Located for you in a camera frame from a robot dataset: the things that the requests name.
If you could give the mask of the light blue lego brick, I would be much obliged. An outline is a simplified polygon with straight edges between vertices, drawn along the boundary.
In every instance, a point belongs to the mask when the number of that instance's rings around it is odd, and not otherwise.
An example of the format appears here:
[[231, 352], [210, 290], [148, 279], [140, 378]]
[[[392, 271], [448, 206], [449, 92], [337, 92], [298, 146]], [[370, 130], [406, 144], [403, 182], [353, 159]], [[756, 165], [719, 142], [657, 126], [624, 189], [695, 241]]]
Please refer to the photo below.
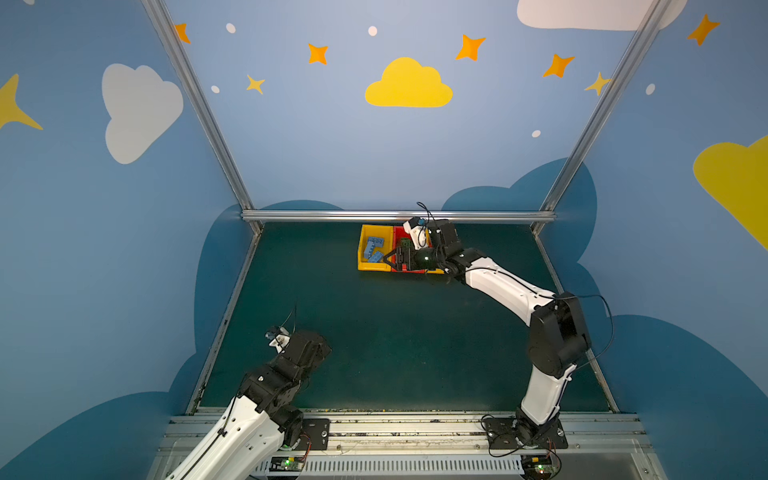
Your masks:
[[384, 243], [381, 237], [369, 236], [363, 249], [363, 260], [366, 263], [381, 263], [384, 257]]

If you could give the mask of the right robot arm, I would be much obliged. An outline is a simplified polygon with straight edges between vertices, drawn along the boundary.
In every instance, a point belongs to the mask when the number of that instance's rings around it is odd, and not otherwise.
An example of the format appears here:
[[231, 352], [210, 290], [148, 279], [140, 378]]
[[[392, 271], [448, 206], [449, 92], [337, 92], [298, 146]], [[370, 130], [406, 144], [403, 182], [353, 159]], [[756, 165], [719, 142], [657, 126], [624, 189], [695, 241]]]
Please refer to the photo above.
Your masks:
[[592, 348], [579, 298], [540, 288], [465, 247], [448, 220], [413, 217], [402, 230], [408, 239], [383, 256], [385, 264], [397, 271], [440, 271], [488, 295], [528, 327], [532, 373], [516, 412], [516, 430], [520, 442], [532, 442], [558, 420], [566, 385]]

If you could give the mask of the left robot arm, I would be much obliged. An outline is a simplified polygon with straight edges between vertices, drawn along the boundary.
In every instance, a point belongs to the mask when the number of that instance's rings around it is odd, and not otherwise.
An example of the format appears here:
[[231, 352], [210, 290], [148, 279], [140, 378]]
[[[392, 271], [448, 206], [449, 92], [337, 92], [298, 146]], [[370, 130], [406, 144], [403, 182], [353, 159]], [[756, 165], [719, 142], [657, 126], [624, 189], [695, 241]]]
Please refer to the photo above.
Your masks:
[[304, 413], [293, 401], [331, 347], [306, 330], [275, 326], [266, 337], [275, 357], [245, 374], [225, 412], [170, 479], [245, 479], [281, 448], [298, 444]]

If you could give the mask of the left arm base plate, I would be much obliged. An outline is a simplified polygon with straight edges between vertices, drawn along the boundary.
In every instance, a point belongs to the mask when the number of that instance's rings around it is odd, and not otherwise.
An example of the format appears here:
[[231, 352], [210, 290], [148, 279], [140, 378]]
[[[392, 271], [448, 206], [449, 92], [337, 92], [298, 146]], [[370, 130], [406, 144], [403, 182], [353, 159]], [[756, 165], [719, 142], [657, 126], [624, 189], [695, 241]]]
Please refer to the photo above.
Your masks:
[[301, 426], [291, 426], [285, 433], [283, 450], [325, 451], [328, 449], [330, 420], [327, 418], [308, 418]]

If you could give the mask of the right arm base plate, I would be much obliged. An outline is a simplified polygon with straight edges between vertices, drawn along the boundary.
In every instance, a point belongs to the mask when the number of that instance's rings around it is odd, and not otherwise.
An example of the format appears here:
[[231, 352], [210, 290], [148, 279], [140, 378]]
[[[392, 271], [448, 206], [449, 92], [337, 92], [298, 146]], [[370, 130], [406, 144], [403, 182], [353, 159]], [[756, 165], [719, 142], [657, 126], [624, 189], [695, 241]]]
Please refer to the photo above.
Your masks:
[[515, 452], [521, 449], [567, 449], [569, 444], [558, 416], [543, 425], [536, 425], [525, 416], [495, 417], [483, 415], [480, 419], [490, 451]]

